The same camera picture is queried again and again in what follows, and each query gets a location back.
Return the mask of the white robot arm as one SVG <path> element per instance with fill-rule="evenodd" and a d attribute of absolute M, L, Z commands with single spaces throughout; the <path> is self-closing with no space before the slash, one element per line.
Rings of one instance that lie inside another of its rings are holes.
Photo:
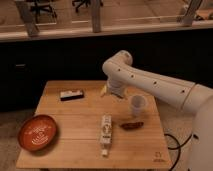
<path fill-rule="evenodd" d="M 213 171 L 213 88 L 155 74 L 132 66 L 133 57 L 120 50 L 102 65 L 105 91 L 125 97 L 127 85 L 142 89 L 165 103 L 195 115 L 187 171 Z"/>

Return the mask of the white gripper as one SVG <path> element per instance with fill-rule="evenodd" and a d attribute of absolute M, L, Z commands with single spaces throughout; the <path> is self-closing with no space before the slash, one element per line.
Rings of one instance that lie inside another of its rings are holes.
<path fill-rule="evenodd" d="M 125 97 L 124 88 L 112 87 L 109 84 L 105 84 L 101 89 L 100 96 L 103 97 L 105 95 L 114 95 L 118 98 L 123 99 Z"/>

